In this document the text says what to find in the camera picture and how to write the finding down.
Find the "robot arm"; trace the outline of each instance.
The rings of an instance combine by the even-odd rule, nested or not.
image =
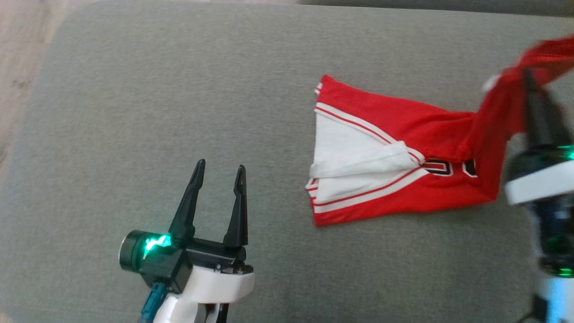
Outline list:
[[[122,269],[139,273],[151,288],[141,312],[142,323],[225,323],[229,304],[253,290],[253,268],[245,264],[245,168],[239,166],[237,172],[235,205],[223,243],[193,237],[204,173],[202,159],[197,162],[168,234],[134,230],[122,243]]]
[[[538,285],[531,317],[574,322],[574,144],[559,107],[525,70],[528,147],[510,163],[509,204],[534,228]]]

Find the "blue cable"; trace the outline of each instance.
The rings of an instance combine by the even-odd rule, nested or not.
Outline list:
[[[141,311],[141,323],[153,323],[157,311],[164,303],[165,297],[168,295],[168,287],[163,283],[154,283],[152,290],[149,292],[148,299]]]

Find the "gray cushion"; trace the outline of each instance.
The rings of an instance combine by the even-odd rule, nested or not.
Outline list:
[[[236,168],[248,170],[257,281],[230,322],[516,320],[529,306],[530,225],[503,195],[315,228],[313,89],[328,73],[476,110],[491,74],[572,30],[566,18],[448,11],[92,5],[59,30],[13,149],[0,307],[16,323],[133,322],[148,289],[119,268],[120,243],[165,232],[205,158],[197,237],[223,238]]]

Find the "white plastic part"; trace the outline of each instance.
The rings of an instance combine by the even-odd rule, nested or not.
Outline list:
[[[177,295],[169,294],[157,311],[154,323],[203,323],[205,306],[194,302],[181,302]]]
[[[169,294],[154,323],[203,323],[203,304],[234,303],[253,291],[255,274],[223,274],[193,266],[183,293]]]
[[[510,205],[574,192],[574,160],[511,180],[505,186]]]
[[[233,303],[253,291],[255,274],[231,275],[194,266],[180,299],[202,304]]]
[[[539,272],[537,295],[548,301],[543,323],[574,322],[574,278],[556,278]]]

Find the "red and white stripe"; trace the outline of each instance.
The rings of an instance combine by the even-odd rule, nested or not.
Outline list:
[[[316,93],[319,93],[322,84],[319,83]],[[345,113],[333,106],[328,104],[317,102],[315,106],[315,113],[321,114],[331,120],[345,124],[349,127],[357,129],[361,132],[368,134],[369,136],[379,140],[382,144],[393,144],[397,140],[392,138],[389,134],[379,129],[377,126],[360,119],[351,114]],[[413,148],[408,148],[408,152],[411,160],[418,165],[425,163],[424,156],[417,150]],[[309,196],[311,197],[311,202],[313,205],[313,211],[315,213],[325,213],[334,211],[337,209],[342,209],[344,207],[349,207],[364,203],[373,199],[381,198],[386,195],[392,194],[399,191],[400,189],[408,186],[409,184],[415,182],[417,179],[430,174],[427,170],[423,168],[416,168],[413,170],[405,170],[399,173],[394,178],[391,178],[387,183],[383,184],[381,187],[375,189],[369,189],[368,191],[355,192],[355,194],[346,197],[336,197],[334,199],[326,199],[324,201],[317,200],[317,192],[319,190],[320,179],[311,179],[305,186]]]

